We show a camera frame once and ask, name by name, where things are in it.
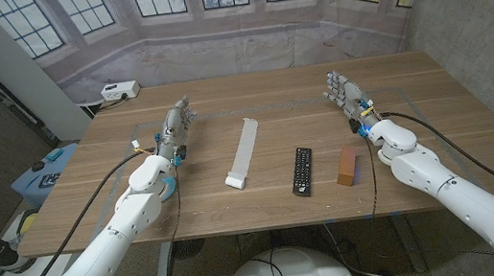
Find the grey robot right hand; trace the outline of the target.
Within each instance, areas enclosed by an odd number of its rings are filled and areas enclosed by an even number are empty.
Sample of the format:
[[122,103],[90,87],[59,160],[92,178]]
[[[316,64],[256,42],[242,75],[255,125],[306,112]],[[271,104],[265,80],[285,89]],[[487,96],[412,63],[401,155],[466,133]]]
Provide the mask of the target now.
[[382,121],[382,116],[373,107],[373,101],[359,86],[339,72],[328,72],[327,89],[323,96],[336,104],[348,118],[351,130],[369,132],[371,127]]

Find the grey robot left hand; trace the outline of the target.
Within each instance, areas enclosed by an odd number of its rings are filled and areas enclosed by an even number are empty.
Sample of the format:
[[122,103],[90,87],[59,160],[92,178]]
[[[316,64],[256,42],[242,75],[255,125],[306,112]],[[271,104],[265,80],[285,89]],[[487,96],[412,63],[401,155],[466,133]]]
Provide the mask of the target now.
[[186,158],[187,132],[197,116],[189,107],[187,96],[179,99],[167,113],[160,133],[156,138],[156,154],[167,159],[183,160]]

